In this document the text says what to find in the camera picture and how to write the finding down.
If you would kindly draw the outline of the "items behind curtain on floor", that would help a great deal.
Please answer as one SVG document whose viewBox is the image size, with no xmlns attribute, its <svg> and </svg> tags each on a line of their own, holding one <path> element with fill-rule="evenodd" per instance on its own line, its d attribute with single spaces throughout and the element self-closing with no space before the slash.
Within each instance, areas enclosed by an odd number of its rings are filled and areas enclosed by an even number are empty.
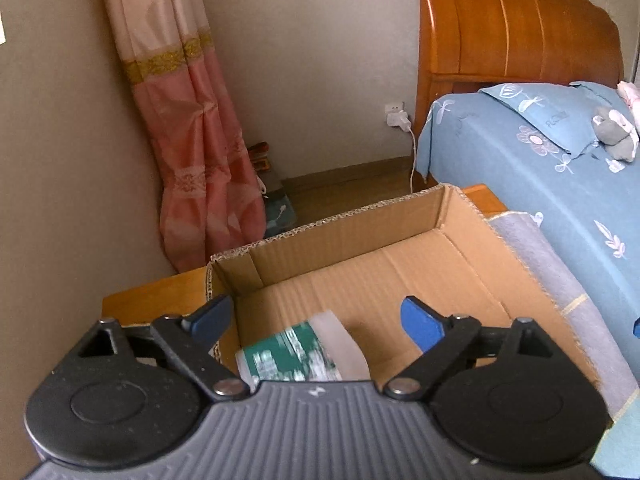
<svg viewBox="0 0 640 480">
<path fill-rule="evenodd" d="M 248 149 L 257 174 L 266 212 L 265 238 L 292 230 L 297 223 L 293 205 L 269 159 L 269 144 L 258 142 Z"/>
</svg>

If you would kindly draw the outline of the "pink cloth on bed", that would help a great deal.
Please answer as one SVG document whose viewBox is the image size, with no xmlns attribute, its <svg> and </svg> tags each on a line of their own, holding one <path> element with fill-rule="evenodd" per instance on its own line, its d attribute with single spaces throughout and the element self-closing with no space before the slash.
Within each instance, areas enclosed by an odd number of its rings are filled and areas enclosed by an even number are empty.
<svg viewBox="0 0 640 480">
<path fill-rule="evenodd" d="M 636 128 L 640 128 L 640 89 L 632 82 L 620 81 L 617 93 L 627 104 Z"/>
</svg>

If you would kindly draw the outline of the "medical cotton swab jar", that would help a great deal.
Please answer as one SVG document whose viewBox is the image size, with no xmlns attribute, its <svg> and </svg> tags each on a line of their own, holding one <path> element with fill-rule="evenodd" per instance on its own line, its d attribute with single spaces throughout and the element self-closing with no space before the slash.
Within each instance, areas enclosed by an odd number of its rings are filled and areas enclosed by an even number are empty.
<svg viewBox="0 0 640 480">
<path fill-rule="evenodd" d="M 331 311 L 235 353 L 241 378 L 252 390 L 262 382 L 356 382 L 371 378 L 355 339 Z"/>
</svg>

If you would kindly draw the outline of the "blue floral pillow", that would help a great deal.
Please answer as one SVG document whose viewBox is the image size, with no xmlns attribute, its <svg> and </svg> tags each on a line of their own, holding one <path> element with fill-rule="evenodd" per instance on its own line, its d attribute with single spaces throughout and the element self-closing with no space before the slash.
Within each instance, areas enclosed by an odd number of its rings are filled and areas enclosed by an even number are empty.
<svg viewBox="0 0 640 480">
<path fill-rule="evenodd" d="M 569 86 L 507 82 L 482 92 L 517 112 L 571 158 L 597 145 L 592 118 L 598 107 L 615 108 L 631 119 L 617 92 L 596 82 L 573 81 Z"/>
</svg>

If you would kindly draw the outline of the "brown cardboard box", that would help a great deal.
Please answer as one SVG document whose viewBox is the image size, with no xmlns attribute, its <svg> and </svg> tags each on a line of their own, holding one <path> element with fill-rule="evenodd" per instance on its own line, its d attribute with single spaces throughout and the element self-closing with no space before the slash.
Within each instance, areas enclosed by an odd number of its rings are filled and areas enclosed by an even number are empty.
<svg viewBox="0 0 640 480">
<path fill-rule="evenodd" d="M 599 381 L 555 302 L 448 184 L 216 255 L 207 283 L 234 302 L 215 351 L 227 366 L 241 348 L 330 311 L 382 384 L 419 355 L 399 314 L 401 301 L 415 296 L 439 313 L 472 315 L 486 326 L 533 318 L 590 382 Z"/>
</svg>

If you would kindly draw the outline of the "grey plush toy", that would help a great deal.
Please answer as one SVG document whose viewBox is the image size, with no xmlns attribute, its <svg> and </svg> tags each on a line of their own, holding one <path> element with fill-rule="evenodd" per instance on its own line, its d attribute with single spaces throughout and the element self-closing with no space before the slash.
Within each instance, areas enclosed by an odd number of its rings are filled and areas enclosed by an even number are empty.
<svg viewBox="0 0 640 480">
<path fill-rule="evenodd" d="M 616 160 L 633 162 L 636 159 L 639 136 L 634 125 L 616 110 L 599 106 L 592 118 L 594 134 L 605 151 Z"/>
</svg>

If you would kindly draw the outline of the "pink gold-banded curtain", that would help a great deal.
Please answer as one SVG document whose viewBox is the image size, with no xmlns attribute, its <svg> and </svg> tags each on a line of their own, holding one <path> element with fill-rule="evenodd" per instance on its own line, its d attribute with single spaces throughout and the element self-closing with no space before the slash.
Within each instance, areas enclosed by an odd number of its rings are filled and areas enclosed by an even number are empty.
<svg viewBox="0 0 640 480">
<path fill-rule="evenodd" d="M 105 0 L 163 181 L 160 236 L 179 272 L 261 240 L 262 189 L 203 0 Z"/>
</svg>

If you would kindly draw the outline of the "orange wooden headboard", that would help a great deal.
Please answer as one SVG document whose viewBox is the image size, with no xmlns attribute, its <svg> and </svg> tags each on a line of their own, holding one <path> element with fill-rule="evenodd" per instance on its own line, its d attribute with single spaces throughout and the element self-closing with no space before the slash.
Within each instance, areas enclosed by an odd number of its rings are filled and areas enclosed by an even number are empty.
<svg viewBox="0 0 640 480">
<path fill-rule="evenodd" d="M 620 33 L 589 0 L 420 0 L 413 130 L 446 94 L 499 82 L 623 79 Z"/>
</svg>

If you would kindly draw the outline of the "white wall charger plug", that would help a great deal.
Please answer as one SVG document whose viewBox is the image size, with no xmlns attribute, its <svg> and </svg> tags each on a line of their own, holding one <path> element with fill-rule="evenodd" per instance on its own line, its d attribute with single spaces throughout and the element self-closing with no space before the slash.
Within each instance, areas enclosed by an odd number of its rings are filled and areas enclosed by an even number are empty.
<svg viewBox="0 0 640 480">
<path fill-rule="evenodd" d="M 386 115 L 386 124 L 392 128 L 401 128 L 403 132 L 411 131 L 411 120 L 405 110 L 388 112 Z"/>
</svg>

